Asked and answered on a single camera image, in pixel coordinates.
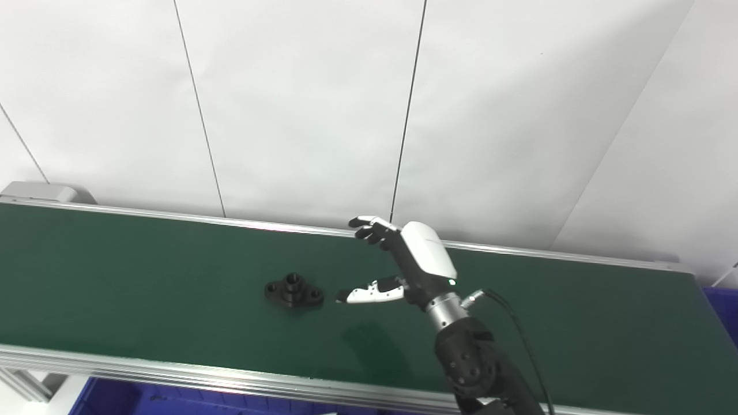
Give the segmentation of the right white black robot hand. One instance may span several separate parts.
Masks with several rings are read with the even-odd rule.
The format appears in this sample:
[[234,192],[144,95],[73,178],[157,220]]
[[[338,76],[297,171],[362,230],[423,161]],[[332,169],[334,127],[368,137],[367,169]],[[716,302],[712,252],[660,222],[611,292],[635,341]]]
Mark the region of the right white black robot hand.
[[389,252],[399,273],[337,292],[340,304],[375,304],[404,299],[426,309],[434,299],[453,292],[458,272],[445,245],[427,224],[411,221],[398,227],[379,216],[356,216],[349,221],[354,236]]

